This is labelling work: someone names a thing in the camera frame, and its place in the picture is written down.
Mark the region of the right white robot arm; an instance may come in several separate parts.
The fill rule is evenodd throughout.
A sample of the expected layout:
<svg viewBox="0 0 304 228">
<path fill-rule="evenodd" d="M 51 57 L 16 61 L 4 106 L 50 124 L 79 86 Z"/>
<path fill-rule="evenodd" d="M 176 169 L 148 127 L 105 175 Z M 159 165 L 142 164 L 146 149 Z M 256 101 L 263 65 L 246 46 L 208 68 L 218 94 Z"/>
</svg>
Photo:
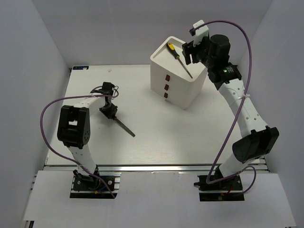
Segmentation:
<svg viewBox="0 0 304 228">
<path fill-rule="evenodd" d="M 194 36 L 182 46 L 186 64 L 202 63 L 210 81 L 225 98 L 238 125 L 241 139 L 232 145 L 232 154 L 215 169 L 207 184 L 215 183 L 219 189 L 231 185 L 252 161 L 269 154 L 279 137 L 276 127 L 269 127 L 253 105 L 236 65 L 229 61 L 230 42 L 221 34 Z"/>
</svg>

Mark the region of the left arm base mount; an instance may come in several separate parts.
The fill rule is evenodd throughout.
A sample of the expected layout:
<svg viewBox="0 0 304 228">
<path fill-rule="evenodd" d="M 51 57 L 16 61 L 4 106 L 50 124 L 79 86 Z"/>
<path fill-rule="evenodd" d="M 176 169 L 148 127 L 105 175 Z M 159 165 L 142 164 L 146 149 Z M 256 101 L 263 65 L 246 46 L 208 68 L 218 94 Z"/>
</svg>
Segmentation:
<svg viewBox="0 0 304 228">
<path fill-rule="evenodd" d="M 119 190 L 120 177 L 103 175 L 101 178 L 116 197 Z M 69 197 L 71 199 L 114 199 L 102 181 L 88 176 L 80 177 L 79 175 L 73 177 Z"/>
</svg>

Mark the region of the yellow handle screwdriver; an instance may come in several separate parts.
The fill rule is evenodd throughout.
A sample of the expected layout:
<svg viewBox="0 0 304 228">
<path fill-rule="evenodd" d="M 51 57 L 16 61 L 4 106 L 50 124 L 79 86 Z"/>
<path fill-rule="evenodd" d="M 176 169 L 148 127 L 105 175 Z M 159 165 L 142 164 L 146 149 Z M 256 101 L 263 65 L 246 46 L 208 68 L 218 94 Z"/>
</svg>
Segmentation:
<svg viewBox="0 0 304 228">
<path fill-rule="evenodd" d="M 189 72 L 189 70 L 186 68 L 186 66 L 183 64 L 183 62 L 180 59 L 180 55 L 177 53 L 174 45 L 170 42 L 166 43 L 166 48 L 167 50 L 170 52 L 170 54 L 176 59 L 178 60 L 178 62 L 181 64 L 181 66 L 183 67 L 183 69 L 187 72 L 187 74 L 190 76 L 191 79 L 193 79 L 191 73 Z"/>
</svg>

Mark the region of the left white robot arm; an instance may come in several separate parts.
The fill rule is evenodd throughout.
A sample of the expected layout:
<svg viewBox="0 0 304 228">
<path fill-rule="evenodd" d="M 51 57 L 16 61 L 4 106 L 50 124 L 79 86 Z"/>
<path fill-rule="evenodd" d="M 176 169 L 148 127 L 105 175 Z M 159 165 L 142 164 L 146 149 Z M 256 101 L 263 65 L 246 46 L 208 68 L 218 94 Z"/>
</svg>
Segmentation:
<svg viewBox="0 0 304 228">
<path fill-rule="evenodd" d="M 117 106 L 112 103 L 114 89 L 114 84 L 104 82 L 101 88 L 92 90 L 92 96 L 75 105 L 64 105 L 60 111 L 57 138 L 79 163 L 78 170 L 74 171 L 75 176 L 91 190 L 99 187 L 100 177 L 88 147 L 91 135 L 90 116 L 100 111 L 108 119 L 116 118 Z"/>
</svg>

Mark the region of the grey metal file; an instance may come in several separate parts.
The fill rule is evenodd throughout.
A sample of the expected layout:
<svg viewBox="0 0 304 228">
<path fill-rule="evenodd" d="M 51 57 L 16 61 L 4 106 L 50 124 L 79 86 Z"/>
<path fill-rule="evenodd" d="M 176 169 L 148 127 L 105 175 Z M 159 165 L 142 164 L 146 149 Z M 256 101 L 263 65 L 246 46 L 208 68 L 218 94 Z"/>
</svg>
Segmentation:
<svg viewBox="0 0 304 228">
<path fill-rule="evenodd" d="M 114 121 L 128 134 L 130 134 L 132 137 L 135 137 L 135 134 L 123 123 L 121 122 L 117 117 L 114 118 Z"/>
</svg>

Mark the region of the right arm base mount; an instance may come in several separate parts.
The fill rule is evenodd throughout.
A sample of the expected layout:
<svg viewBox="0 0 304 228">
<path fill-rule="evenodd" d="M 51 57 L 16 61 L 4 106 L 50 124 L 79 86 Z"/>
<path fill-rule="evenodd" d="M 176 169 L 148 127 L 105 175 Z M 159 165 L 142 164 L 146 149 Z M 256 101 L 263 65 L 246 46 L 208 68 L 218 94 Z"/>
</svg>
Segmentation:
<svg viewBox="0 0 304 228">
<path fill-rule="evenodd" d="M 241 178 L 236 176 L 213 184 L 206 183 L 207 175 L 198 176 L 193 185 L 199 189 L 201 202 L 244 201 Z"/>
</svg>

